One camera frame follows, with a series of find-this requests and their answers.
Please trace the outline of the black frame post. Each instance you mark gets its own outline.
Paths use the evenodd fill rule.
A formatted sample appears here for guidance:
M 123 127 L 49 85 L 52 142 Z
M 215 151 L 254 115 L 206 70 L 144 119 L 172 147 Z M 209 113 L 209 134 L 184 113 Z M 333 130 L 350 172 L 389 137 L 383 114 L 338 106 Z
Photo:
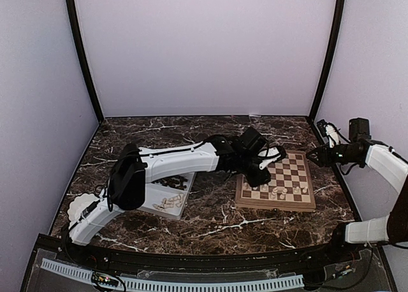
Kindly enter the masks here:
M 335 9 L 333 12 L 333 20 L 331 23 L 331 30 L 328 39 L 328 45 L 326 49 L 326 54 L 324 57 L 323 66 L 321 69 L 321 74 L 316 88 L 316 93 L 312 102 L 312 106 L 309 112 L 309 120 L 311 123 L 316 121 L 316 117 L 323 100 L 324 92 L 326 89 L 326 84 L 330 75 L 330 70 L 332 67 L 332 62 L 335 56 L 335 50 L 337 47 L 337 41 L 339 38 L 340 27 L 342 23 L 342 16 L 344 12 L 346 0 L 336 0 Z
M 69 24 L 71 28 L 71 34 L 73 37 L 76 55 L 79 61 L 82 76 L 85 82 L 85 87 L 87 89 L 87 93 L 89 95 L 92 109 L 97 118 L 97 121 L 99 124 L 101 124 L 105 118 L 101 109 L 101 105 L 99 103 L 94 82 L 92 80 L 91 69 L 87 61 L 87 55 L 85 53 L 84 42 L 81 35 L 75 0 L 65 0 L 65 2 L 68 12 Z

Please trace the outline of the white scalloped ceramic bowl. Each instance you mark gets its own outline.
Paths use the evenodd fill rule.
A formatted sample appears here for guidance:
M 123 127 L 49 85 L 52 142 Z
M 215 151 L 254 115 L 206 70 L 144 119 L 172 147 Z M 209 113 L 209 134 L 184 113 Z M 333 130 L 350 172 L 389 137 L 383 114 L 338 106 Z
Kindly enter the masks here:
M 69 225 L 74 225 L 80 218 L 82 212 L 92 203 L 98 202 L 99 198 L 94 194 L 81 194 L 77 196 L 70 204 L 67 211 Z

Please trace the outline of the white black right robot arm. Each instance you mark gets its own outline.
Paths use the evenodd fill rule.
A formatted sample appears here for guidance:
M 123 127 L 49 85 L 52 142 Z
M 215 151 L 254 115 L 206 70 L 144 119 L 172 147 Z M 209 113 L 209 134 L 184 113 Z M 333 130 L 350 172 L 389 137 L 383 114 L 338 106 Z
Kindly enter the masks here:
M 321 136 L 328 143 L 307 153 L 307 159 L 319 167 L 348 164 L 350 168 L 369 167 L 376 171 L 398 194 L 391 212 L 381 218 L 341 223 L 334 230 L 326 258 L 338 263 L 349 254 L 351 244 L 390 244 L 407 249 L 407 160 L 382 141 L 372 139 L 368 119 L 349 121 L 349 138 L 324 119 L 317 122 Z

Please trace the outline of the wooden chess board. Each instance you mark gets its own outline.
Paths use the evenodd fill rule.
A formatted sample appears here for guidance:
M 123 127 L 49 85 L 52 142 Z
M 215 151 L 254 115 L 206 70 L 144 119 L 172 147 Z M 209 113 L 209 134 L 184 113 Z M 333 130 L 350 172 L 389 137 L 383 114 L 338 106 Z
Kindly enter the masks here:
M 283 210 L 290 212 L 313 212 L 316 209 L 316 202 L 312 187 L 312 178 L 306 158 L 306 153 L 299 150 L 287 150 L 285 159 L 278 163 L 271 163 L 268 171 L 271 175 L 268 192 L 262 192 L 262 186 L 258 186 L 259 191 L 253 191 L 249 186 L 248 191 L 242 189 L 243 183 L 248 183 L 241 175 L 237 178 L 237 190 L 235 194 L 235 205 L 242 208 L 255 208 L 264 210 Z M 307 194 L 302 193 L 304 187 L 308 187 Z M 277 199 L 270 200 L 269 193 L 273 188 L 278 188 Z M 300 194 L 294 194 L 293 189 L 300 188 Z M 285 200 L 279 199 L 279 194 L 286 188 Z

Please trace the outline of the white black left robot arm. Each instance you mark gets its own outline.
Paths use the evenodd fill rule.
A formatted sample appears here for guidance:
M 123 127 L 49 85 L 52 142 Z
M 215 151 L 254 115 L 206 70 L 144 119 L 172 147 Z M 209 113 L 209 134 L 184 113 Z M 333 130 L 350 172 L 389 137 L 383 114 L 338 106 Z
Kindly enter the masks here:
M 76 264 L 90 258 L 86 246 L 119 214 L 136 210 L 153 181 L 192 172 L 243 174 L 252 187 L 269 183 L 268 165 L 286 157 L 282 147 L 269 147 L 258 133 L 241 137 L 212 135 L 200 143 L 161 150 L 128 144 L 115 161 L 98 195 L 84 193 L 71 202 L 69 223 L 61 230 L 64 252 Z

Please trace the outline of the black right frame post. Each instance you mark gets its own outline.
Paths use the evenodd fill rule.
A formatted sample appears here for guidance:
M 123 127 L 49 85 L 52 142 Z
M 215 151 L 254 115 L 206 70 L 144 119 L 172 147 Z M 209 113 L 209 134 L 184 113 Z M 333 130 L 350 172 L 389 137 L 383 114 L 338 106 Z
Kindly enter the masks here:
M 324 57 L 323 66 L 321 69 L 321 74 L 316 88 L 316 93 L 312 102 L 312 106 L 309 112 L 309 120 L 311 123 L 316 121 L 316 117 L 323 100 L 324 92 L 326 89 L 326 84 L 330 75 L 330 70 L 332 67 L 332 62 L 335 56 L 335 50 L 337 47 L 337 41 L 339 38 L 340 27 L 342 23 L 342 16 L 344 12 L 346 0 L 336 0 L 335 9 L 333 12 L 333 20 L 331 23 L 331 30 L 328 39 L 328 45 L 326 49 L 326 54 Z

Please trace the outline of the cream white chess queen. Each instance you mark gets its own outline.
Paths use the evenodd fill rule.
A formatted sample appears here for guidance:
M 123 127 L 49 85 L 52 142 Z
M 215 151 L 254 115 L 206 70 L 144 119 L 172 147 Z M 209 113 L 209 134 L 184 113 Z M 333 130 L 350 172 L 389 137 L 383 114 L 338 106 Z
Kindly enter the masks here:
M 286 199 L 286 194 L 287 194 L 287 189 L 286 188 L 283 188 L 282 190 L 281 190 L 281 192 L 280 192 L 280 194 L 279 194 L 279 199 L 280 200 L 285 200 Z

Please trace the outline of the black left frame post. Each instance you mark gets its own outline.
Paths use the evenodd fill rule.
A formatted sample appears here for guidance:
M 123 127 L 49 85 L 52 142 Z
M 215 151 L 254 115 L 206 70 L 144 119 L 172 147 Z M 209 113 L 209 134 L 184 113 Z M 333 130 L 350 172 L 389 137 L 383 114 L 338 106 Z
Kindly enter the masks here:
M 92 80 L 91 69 L 87 61 L 87 55 L 85 53 L 84 42 L 81 35 L 75 0 L 65 0 L 65 2 L 68 12 L 69 24 L 71 28 L 71 34 L 73 37 L 76 55 L 79 61 L 82 76 L 85 82 L 85 87 L 87 89 L 87 93 L 89 95 L 92 109 L 97 118 L 97 121 L 99 124 L 101 124 L 105 118 L 101 109 L 101 105 L 99 103 L 94 82 Z

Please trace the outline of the black curved front rail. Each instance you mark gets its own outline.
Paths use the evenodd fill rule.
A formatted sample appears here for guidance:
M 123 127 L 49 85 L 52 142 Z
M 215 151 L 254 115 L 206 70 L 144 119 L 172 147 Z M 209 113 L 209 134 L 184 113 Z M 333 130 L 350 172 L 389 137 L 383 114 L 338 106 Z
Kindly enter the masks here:
M 329 244 L 303 249 L 272 251 L 257 254 L 232 255 L 172 255 L 149 254 L 98 247 L 95 245 L 75 245 L 65 233 L 58 238 L 60 255 L 71 262 L 101 271 L 135 273 L 138 270 L 166 272 L 244 272 L 267 268 L 299 273 L 315 273 L 331 264 L 347 261 L 357 271 L 371 269 L 373 255 L 364 258 L 359 253 L 361 247 L 342 248 L 335 252 Z

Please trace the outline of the dark brown chess piece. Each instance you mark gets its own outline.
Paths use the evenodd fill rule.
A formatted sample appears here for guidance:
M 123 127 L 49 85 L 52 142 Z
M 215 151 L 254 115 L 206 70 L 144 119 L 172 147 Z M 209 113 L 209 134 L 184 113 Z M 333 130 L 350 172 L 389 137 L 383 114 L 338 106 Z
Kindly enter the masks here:
M 187 188 L 187 179 L 183 176 L 176 175 L 172 177 L 166 177 L 159 180 L 159 183 L 164 187 L 171 187 L 174 189 L 185 190 Z

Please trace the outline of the white divided plastic tray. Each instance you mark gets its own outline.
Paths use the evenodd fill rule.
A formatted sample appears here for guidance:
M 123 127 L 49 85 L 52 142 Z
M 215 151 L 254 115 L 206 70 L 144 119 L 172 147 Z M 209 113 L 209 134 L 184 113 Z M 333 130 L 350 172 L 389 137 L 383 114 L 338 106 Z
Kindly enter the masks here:
M 196 173 L 175 175 L 146 184 L 145 202 L 140 211 L 180 220 Z

